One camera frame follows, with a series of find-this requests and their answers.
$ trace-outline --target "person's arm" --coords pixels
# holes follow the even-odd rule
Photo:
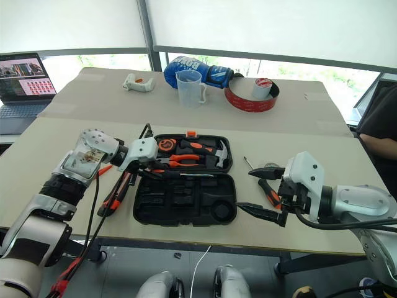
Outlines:
[[[397,160],[397,141],[391,138],[375,138],[364,133],[360,134],[360,138],[373,154],[389,160]]]

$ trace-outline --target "white cable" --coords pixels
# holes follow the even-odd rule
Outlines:
[[[208,251],[210,250],[210,248],[212,247],[212,245],[210,245],[207,248],[207,251],[204,253],[204,255],[199,259],[199,261],[196,264],[196,267],[194,268],[194,272],[193,272],[193,278],[192,278],[192,285],[190,287],[190,298],[192,298],[192,294],[193,294],[193,282],[194,282],[194,276],[196,275],[196,270],[197,270],[197,266],[200,264],[201,260],[204,259],[205,255],[208,253]]]

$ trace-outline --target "blue boxing glove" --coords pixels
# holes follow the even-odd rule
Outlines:
[[[181,70],[197,70],[201,73],[201,82],[218,88],[226,88],[233,77],[233,70],[222,66],[208,66],[195,58],[179,56],[164,70],[164,77],[173,88],[176,84],[176,72]]]

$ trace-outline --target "black cable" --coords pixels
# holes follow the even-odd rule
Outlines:
[[[141,135],[139,136],[139,138],[142,138],[142,137],[143,137],[143,135],[145,134],[146,129],[147,129],[148,127],[150,127],[150,124],[149,124],[149,123],[146,123],[145,127],[143,127],[143,130],[142,130]]]
[[[94,200],[91,206],[91,213],[89,215],[89,220],[88,220],[86,241],[84,241],[84,248],[81,250],[80,256],[82,255],[83,251],[87,248],[88,245],[89,234],[91,233],[92,219],[94,218],[95,206],[97,204],[97,199],[98,199],[98,192],[99,192],[99,172],[97,172],[96,174],[96,188],[95,188]]]
[[[371,284],[370,286],[362,286],[362,287],[350,287],[348,289],[344,289],[338,292],[335,292],[331,295],[326,296],[325,298],[333,298],[348,292],[354,292],[354,291],[361,291],[361,290],[371,290],[371,289],[378,289],[382,287],[382,284]]]
[[[120,176],[120,178],[117,181],[117,186],[116,189],[118,189],[123,181],[123,176],[124,176],[125,172],[123,172]],[[110,206],[113,204],[114,200],[116,198],[116,192],[113,193],[113,196],[111,198],[109,198],[109,203],[106,206],[105,212],[104,214],[107,214],[107,211],[109,210]],[[87,248],[81,253],[80,256],[80,261],[76,264],[75,267],[73,267],[73,269],[69,272],[69,274],[64,278],[64,280],[70,281],[71,278],[74,276],[74,274],[76,273],[76,271],[79,269],[79,267],[81,266],[81,264],[83,263],[84,259],[86,258],[88,251],[90,250],[92,244],[94,243],[94,240],[97,238],[98,233],[100,228],[102,227],[102,225],[104,224],[104,221],[107,217],[103,216],[103,218],[100,220],[99,225],[96,229],[96,231],[94,232],[94,234],[91,237],[91,241],[88,244]]]
[[[145,127],[143,127],[143,130],[142,130],[141,135],[139,136],[139,138],[143,137],[143,135],[146,132],[146,129],[148,130],[148,132],[146,133],[145,138],[149,138],[149,137],[153,136],[153,131],[151,129],[150,123],[146,123]]]
[[[117,183],[117,184],[116,184],[116,189],[118,189],[118,188],[120,187],[120,185],[121,185],[121,183],[122,183],[122,181],[123,181],[122,178],[124,177],[124,174],[125,174],[125,172],[123,172],[123,173],[121,174],[120,178],[119,178],[118,181],[116,182],[116,183]],[[116,198],[115,194],[116,194],[116,192],[114,192],[114,193],[113,193],[113,196],[109,198],[109,203],[108,203],[107,206],[106,206],[106,209],[105,209],[105,213],[104,213],[104,214],[107,213],[108,209],[109,209],[110,206],[113,204],[113,202],[114,202],[114,200],[115,200],[115,198]],[[84,259],[86,258],[87,254],[88,254],[88,251],[90,250],[92,244],[94,243],[95,238],[98,236],[99,230],[100,230],[100,228],[102,227],[102,225],[103,225],[105,219],[106,219],[106,216],[104,216],[104,217],[100,220],[99,225],[98,225],[96,231],[94,232],[94,234],[93,234],[93,236],[92,236],[92,238],[91,238],[90,243],[89,243],[88,246],[87,246],[85,249],[83,249],[82,252],[80,253],[80,260],[79,260],[79,262],[73,267],[73,269],[69,272],[69,274],[68,274],[65,278],[63,278],[64,280],[70,281],[71,278],[72,278],[72,277],[74,276],[74,274],[76,273],[76,271],[79,269],[80,265],[83,263]],[[58,291],[51,291],[51,292],[46,296],[46,298],[57,298],[57,297],[59,297],[59,294],[60,294],[60,293],[59,293]]]
[[[380,230],[380,231],[387,231],[387,232],[393,232],[393,233],[397,233],[397,228],[392,228],[392,227],[377,227],[376,229],[372,229],[372,230]]]
[[[396,225],[397,219],[381,219],[381,220],[369,220],[368,222],[352,222],[352,223],[314,223],[302,216],[302,212],[299,208],[295,208],[295,214],[301,222],[311,228],[317,228],[319,230],[352,230],[354,228],[368,228],[372,230],[385,230],[382,225]]]

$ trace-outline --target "measuring cup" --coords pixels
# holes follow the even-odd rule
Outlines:
[[[176,72],[179,103],[182,107],[196,109],[207,101],[205,91],[207,85],[201,83],[201,73],[196,70],[181,70]]]

